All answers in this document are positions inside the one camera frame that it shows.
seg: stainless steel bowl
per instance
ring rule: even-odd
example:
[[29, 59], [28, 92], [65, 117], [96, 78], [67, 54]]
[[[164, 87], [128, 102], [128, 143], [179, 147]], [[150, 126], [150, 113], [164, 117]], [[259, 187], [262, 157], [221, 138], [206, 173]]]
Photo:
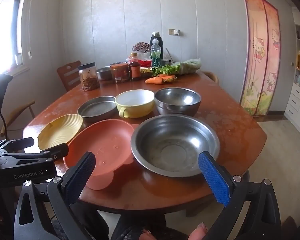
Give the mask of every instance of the stainless steel bowl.
[[157, 174], [189, 177], [201, 173], [201, 152], [217, 159], [220, 142], [215, 131], [198, 119], [167, 114], [140, 124], [131, 137], [131, 149], [141, 165]]
[[114, 99], [111, 96], [90, 99], [78, 108], [78, 115], [88, 123], [108, 119], [118, 112]]
[[97, 76], [99, 81], [107, 81], [112, 79], [110, 66], [97, 69]]
[[201, 96], [186, 88], [163, 88], [154, 93], [160, 114], [185, 114], [194, 116], [200, 106]]

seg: leaf-shaped yellow plate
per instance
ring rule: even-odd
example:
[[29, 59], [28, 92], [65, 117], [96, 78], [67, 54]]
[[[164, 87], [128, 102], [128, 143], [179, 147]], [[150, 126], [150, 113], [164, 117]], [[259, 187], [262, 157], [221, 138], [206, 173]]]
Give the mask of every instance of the leaf-shaped yellow plate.
[[39, 149], [69, 142], [78, 133], [82, 123], [83, 118], [78, 114], [67, 114], [48, 123], [38, 135]]

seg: metal bolt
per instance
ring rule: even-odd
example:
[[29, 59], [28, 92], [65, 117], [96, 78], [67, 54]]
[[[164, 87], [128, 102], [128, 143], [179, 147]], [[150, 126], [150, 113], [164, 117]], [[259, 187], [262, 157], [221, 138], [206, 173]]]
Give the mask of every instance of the metal bolt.
[[26, 187], [28, 187], [29, 185], [31, 185], [31, 181], [30, 180], [26, 180], [23, 185], [25, 185]]
[[265, 179], [264, 182], [266, 185], [271, 185], [271, 181], [269, 179]]
[[60, 180], [61, 180], [61, 177], [59, 177], [59, 176], [56, 176], [56, 177], [54, 177], [54, 178], [52, 179], [52, 181], [53, 181], [54, 183], [58, 183]]
[[238, 175], [235, 175], [235, 176], [233, 177], [233, 180], [236, 181], [236, 182], [240, 182], [240, 181], [241, 181], [241, 177], [238, 176]]

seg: black lid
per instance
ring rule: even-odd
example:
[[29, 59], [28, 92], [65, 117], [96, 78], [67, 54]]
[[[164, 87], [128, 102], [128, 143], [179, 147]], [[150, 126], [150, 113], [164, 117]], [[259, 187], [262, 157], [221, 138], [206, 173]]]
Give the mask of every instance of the black lid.
[[95, 65], [96, 65], [95, 62], [87, 63], [87, 64], [80, 65], [80, 66], [78, 67], [78, 69], [79, 69], [79, 70], [83, 70], [83, 69], [86, 69], [86, 68], [94, 67]]

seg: electrical outlet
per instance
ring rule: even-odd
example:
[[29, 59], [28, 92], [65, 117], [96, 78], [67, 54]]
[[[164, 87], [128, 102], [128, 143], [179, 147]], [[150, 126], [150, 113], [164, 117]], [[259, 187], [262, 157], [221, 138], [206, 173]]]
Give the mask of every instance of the electrical outlet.
[[168, 29], [168, 35], [178, 36], [178, 34], [174, 34], [175, 31], [178, 31], [178, 29]]

